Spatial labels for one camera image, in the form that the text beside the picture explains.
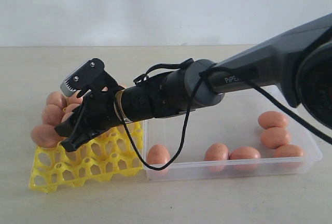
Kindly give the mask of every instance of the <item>robotic arm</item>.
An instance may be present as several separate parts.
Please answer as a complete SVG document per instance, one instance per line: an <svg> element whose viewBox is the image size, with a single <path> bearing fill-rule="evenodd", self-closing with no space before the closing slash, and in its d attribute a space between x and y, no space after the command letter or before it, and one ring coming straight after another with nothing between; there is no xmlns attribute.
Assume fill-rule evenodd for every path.
<svg viewBox="0 0 332 224"><path fill-rule="evenodd" d="M148 77L159 68L172 71ZM155 65L127 89L104 70L101 60L94 58L61 84L66 96L80 90L77 97L84 99L56 131L66 137L62 142L65 150L75 151L121 125L122 119L130 123L178 116L186 113L189 102L190 110L213 106L227 92L250 88L248 81L259 87L277 85L291 107L302 104L316 120L332 129L332 14L220 63L188 59L180 64Z"/></svg>

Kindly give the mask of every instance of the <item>white wall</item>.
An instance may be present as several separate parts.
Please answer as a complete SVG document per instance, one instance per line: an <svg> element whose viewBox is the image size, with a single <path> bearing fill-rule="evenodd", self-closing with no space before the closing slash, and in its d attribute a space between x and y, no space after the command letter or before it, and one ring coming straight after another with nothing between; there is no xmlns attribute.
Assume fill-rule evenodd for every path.
<svg viewBox="0 0 332 224"><path fill-rule="evenodd" d="M257 44L332 0L0 0L0 46Z"/></svg>

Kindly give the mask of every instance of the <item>beige table surface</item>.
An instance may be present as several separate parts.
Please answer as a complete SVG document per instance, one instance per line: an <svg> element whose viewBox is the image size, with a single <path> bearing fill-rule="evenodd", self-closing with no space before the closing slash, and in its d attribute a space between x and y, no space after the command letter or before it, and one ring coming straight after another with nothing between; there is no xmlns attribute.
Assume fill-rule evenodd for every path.
<svg viewBox="0 0 332 224"><path fill-rule="evenodd" d="M103 59L110 74L132 85L156 63L220 61L248 47L0 48L0 223L330 223L332 146L318 139L323 160L300 175L153 183L141 171L49 194L27 187L30 129L41 122L47 94L87 59Z"/></svg>

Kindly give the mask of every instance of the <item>transparent plastic box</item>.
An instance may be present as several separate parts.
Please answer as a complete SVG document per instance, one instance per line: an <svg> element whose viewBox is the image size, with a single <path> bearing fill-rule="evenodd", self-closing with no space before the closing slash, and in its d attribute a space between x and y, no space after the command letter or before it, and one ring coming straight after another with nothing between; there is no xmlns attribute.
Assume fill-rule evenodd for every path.
<svg viewBox="0 0 332 224"><path fill-rule="evenodd" d="M264 89L297 113L296 110L289 107L277 87L269 86ZM306 156L273 158L274 150L261 144L260 135L263 128L258 124L258 117L263 112L270 110L280 111L256 90L249 89L227 93L218 105L191 112L181 154L169 166L166 175L160 175L160 173L144 167L148 179L162 181L306 172L315 161L322 159L322 153L311 133L289 116L287 129L292 135L291 144L302 147ZM145 121L143 158L146 160L149 149L155 144L165 145L172 157L179 147L183 122L184 115ZM261 159L204 161L206 150L214 143L225 144L230 152L241 146L254 147L261 153ZM258 163L257 168L253 171L238 171L234 168L234 165L253 163ZM225 165L225 168L218 173L209 170L209 166L218 165Z"/></svg>

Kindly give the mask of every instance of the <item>yellow egg tray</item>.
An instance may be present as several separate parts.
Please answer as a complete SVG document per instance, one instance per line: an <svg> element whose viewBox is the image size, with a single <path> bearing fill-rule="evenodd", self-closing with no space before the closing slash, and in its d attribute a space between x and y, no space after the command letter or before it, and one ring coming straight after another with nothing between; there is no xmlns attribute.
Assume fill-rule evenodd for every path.
<svg viewBox="0 0 332 224"><path fill-rule="evenodd" d="M128 125L138 148L143 148L141 123ZM123 126L111 128L77 151L66 152L58 143L53 149L37 146L29 188L56 191L59 185L83 186L86 180L109 181L113 175L135 176L143 168Z"/></svg>

